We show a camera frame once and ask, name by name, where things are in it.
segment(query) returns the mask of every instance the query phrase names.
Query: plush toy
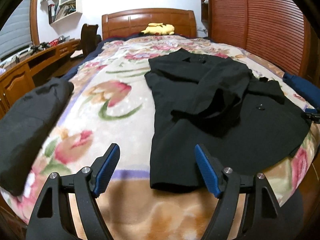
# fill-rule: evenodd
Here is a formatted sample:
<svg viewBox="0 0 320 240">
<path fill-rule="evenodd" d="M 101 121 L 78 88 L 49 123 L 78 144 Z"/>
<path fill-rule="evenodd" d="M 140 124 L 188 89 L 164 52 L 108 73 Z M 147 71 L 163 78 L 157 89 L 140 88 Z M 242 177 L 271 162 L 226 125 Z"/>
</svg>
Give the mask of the plush toy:
<svg viewBox="0 0 320 240">
<path fill-rule="evenodd" d="M 155 35 L 172 35 L 174 34 L 174 26 L 171 24 L 164 25 L 163 23 L 149 23 L 148 27 L 142 31 L 143 34 Z"/>
</svg>

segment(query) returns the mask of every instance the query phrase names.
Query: folded black clothing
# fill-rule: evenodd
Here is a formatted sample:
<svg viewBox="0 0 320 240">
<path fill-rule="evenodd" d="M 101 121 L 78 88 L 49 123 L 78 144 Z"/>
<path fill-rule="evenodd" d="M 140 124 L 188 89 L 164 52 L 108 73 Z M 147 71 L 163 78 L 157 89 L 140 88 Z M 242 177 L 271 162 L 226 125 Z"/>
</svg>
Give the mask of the folded black clothing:
<svg viewBox="0 0 320 240">
<path fill-rule="evenodd" d="M 69 100 L 72 83 L 52 78 L 18 99 L 0 120 L 0 186 L 19 196 L 33 162 Z"/>
<path fill-rule="evenodd" d="M 310 129 L 279 82 L 258 80 L 231 58 L 180 49 L 149 63 L 145 78 L 156 110 L 151 188 L 181 192 L 202 186 L 196 144 L 225 167 L 254 175 L 293 156 Z"/>
</svg>

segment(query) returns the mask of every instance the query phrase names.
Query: blue gripper pad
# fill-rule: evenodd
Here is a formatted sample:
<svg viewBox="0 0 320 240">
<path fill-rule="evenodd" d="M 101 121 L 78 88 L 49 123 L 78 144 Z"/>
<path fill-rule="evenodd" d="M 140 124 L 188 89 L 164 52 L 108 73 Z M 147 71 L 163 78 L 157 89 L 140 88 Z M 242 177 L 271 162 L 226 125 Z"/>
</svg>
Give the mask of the blue gripper pad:
<svg viewBox="0 0 320 240">
<path fill-rule="evenodd" d="M 219 198 L 221 190 L 219 189 L 218 176 L 209 163 L 207 156 L 198 144 L 195 147 L 195 157 L 207 189 L 216 198 Z"/>
<path fill-rule="evenodd" d="M 120 159 L 119 146 L 117 144 L 111 144 L 105 155 L 103 157 L 97 158 L 95 162 L 103 161 L 103 158 L 105 158 L 105 161 L 103 164 L 99 163 L 99 166 L 101 167 L 100 170 L 98 170 L 98 172 L 92 173 L 91 180 L 95 179 L 95 181 L 92 181 L 92 184 L 95 185 L 94 189 L 92 190 L 92 193 L 95 198 L 99 197 L 99 195 L 101 193 L 104 193 L 107 189 L 112 174 L 115 171 L 118 161 Z"/>
<path fill-rule="evenodd" d="M 305 111 L 305 113 L 308 113 L 308 114 L 317 114 L 318 113 L 317 109 L 313 109 L 313 108 L 306 108 L 304 111 Z"/>
</svg>

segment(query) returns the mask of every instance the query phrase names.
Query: louvered wardrobe door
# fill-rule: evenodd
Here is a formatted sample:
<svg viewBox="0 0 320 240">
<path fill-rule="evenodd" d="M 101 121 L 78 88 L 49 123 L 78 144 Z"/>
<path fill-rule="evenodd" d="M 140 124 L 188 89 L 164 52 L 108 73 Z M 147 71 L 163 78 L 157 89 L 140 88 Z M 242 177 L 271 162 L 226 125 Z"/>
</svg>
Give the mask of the louvered wardrobe door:
<svg viewBox="0 0 320 240">
<path fill-rule="evenodd" d="M 292 0 L 247 0 L 246 50 L 298 75 L 304 20 Z"/>
<path fill-rule="evenodd" d="M 246 0 L 212 0 L 212 35 L 218 43 L 245 47 Z"/>
</svg>

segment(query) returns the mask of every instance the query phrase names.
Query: window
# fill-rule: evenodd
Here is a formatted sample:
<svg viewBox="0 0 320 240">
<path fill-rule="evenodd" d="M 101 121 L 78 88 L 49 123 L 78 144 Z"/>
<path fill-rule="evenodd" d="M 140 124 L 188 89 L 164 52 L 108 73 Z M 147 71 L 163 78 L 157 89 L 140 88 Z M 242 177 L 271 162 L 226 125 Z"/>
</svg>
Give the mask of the window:
<svg viewBox="0 0 320 240">
<path fill-rule="evenodd" d="M 32 44 L 30 1 L 23 0 L 0 31 L 0 59 L 4 61 Z"/>
</svg>

